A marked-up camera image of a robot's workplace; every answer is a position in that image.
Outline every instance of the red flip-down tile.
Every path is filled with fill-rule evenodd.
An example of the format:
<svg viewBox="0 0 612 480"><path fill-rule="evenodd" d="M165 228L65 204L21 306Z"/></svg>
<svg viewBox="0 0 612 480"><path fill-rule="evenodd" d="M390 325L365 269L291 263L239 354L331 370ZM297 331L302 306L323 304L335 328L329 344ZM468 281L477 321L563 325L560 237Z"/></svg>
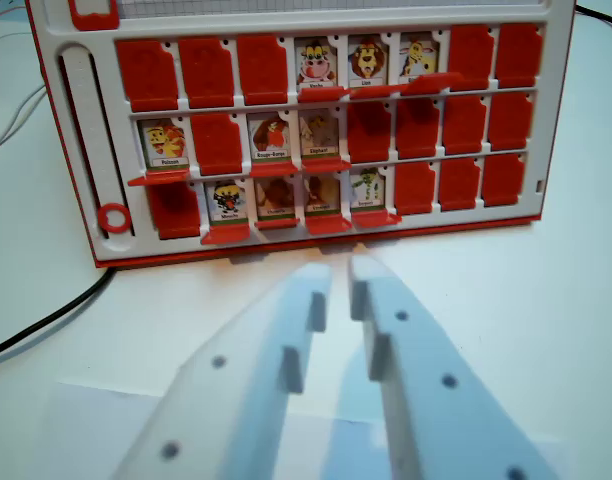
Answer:
<svg viewBox="0 0 612 480"><path fill-rule="evenodd" d="M118 40L117 59L133 112L177 109L173 56L158 40Z"/></svg>
<svg viewBox="0 0 612 480"><path fill-rule="evenodd" d="M235 84L230 52L217 37L182 38L179 58L191 108L232 107Z"/></svg>
<svg viewBox="0 0 612 480"><path fill-rule="evenodd" d="M248 223L234 225L213 225L204 238L202 245L222 245L225 243L243 242L250 237Z"/></svg>
<svg viewBox="0 0 612 480"><path fill-rule="evenodd" d="M348 151L351 163L388 160L390 112L381 102L348 105Z"/></svg>
<svg viewBox="0 0 612 480"><path fill-rule="evenodd" d="M350 230L353 225L341 213L306 217L306 228L311 235L330 235Z"/></svg>
<svg viewBox="0 0 612 480"><path fill-rule="evenodd" d="M226 113L194 115L190 119L197 162L202 175L241 173L239 125Z"/></svg>
<svg viewBox="0 0 612 480"><path fill-rule="evenodd" d="M464 79L451 86L452 90L483 90L488 88L495 39L487 25L455 25L450 31L448 71L458 72Z"/></svg>
<svg viewBox="0 0 612 480"><path fill-rule="evenodd" d="M448 155L474 153L482 149L486 105L476 95L446 98L444 147Z"/></svg>
<svg viewBox="0 0 612 480"><path fill-rule="evenodd" d="M288 68L286 49L272 35L237 39L239 76L246 105L286 103Z"/></svg>
<svg viewBox="0 0 612 480"><path fill-rule="evenodd" d="M91 13L80 15L77 12L76 0L68 0L70 17L75 28L81 32L94 30L115 30L119 27L119 10L116 0L108 0L109 12L107 14Z"/></svg>
<svg viewBox="0 0 612 480"><path fill-rule="evenodd" d="M522 191L524 163L519 155L492 155L484 162L482 198L487 207L515 205Z"/></svg>
<svg viewBox="0 0 612 480"><path fill-rule="evenodd" d="M428 162L395 166L395 208L400 215L430 213L435 195L435 171Z"/></svg>
<svg viewBox="0 0 612 480"><path fill-rule="evenodd" d="M495 76L501 88L532 87L542 59L542 36L533 23L509 23L499 29Z"/></svg>
<svg viewBox="0 0 612 480"><path fill-rule="evenodd" d="M317 173L332 173L348 170L350 163L342 160L339 155L331 157L302 157L302 170L311 175Z"/></svg>
<svg viewBox="0 0 612 480"><path fill-rule="evenodd" d="M147 185L146 194L159 238L168 240L199 235L197 195L188 184Z"/></svg>
<svg viewBox="0 0 612 480"><path fill-rule="evenodd" d="M439 172L439 204L442 211L475 208L479 167L472 158L444 160Z"/></svg>
<svg viewBox="0 0 612 480"><path fill-rule="evenodd" d="M344 87L302 88L297 95L300 103L336 102L350 90Z"/></svg>
<svg viewBox="0 0 612 480"><path fill-rule="evenodd" d="M389 213L388 210L371 210L368 212L355 212L351 214L353 223L359 228L378 228L397 225L402 217Z"/></svg>
<svg viewBox="0 0 612 480"><path fill-rule="evenodd" d="M430 98L400 100L395 141L399 158L432 157L439 132L439 110Z"/></svg>
<svg viewBox="0 0 612 480"><path fill-rule="evenodd" d="M493 150L526 147L533 119L533 104L523 92L493 95L488 120L488 141Z"/></svg>
<svg viewBox="0 0 612 480"><path fill-rule="evenodd" d="M168 183L185 182L190 178L188 168L176 170L160 170L146 172L143 177L133 178L128 181L129 187L143 187L146 185L165 185Z"/></svg>

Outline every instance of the cow character card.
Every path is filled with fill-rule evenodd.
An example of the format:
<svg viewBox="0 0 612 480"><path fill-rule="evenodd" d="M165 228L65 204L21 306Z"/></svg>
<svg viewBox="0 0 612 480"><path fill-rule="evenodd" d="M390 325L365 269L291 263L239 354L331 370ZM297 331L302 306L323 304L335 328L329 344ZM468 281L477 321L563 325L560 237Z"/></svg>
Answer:
<svg viewBox="0 0 612 480"><path fill-rule="evenodd" d="M171 169L188 166L184 130L170 118L140 120L139 136L148 169Z"/></svg>
<svg viewBox="0 0 612 480"><path fill-rule="evenodd" d="M351 172L351 212L384 208L385 185L385 179L376 167Z"/></svg>
<svg viewBox="0 0 612 480"><path fill-rule="evenodd" d="M402 33L399 48L399 83L409 83L420 75L435 73L439 44L430 32Z"/></svg>
<svg viewBox="0 0 612 480"><path fill-rule="evenodd" d="M288 122L277 112L248 115L248 132L253 162L290 160Z"/></svg>
<svg viewBox="0 0 612 480"><path fill-rule="evenodd" d="M330 110L301 110L299 112L299 138L303 158L327 157L339 152L337 118Z"/></svg>
<svg viewBox="0 0 612 480"><path fill-rule="evenodd" d="M295 64L298 89L337 85L337 50L326 37L296 38Z"/></svg>
<svg viewBox="0 0 612 480"><path fill-rule="evenodd" d="M379 35L348 38L348 81L351 88L388 83L388 47Z"/></svg>
<svg viewBox="0 0 612 480"><path fill-rule="evenodd" d="M205 184L211 225L248 222L246 191L240 185L235 180Z"/></svg>
<svg viewBox="0 0 612 480"><path fill-rule="evenodd" d="M330 215L341 212L339 180L332 175L304 177L306 216Z"/></svg>
<svg viewBox="0 0 612 480"><path fill-rule="evenodd" d="M295 217L295 196L289 179L275 177L256 180L255 197L260 220Z"/></svg>

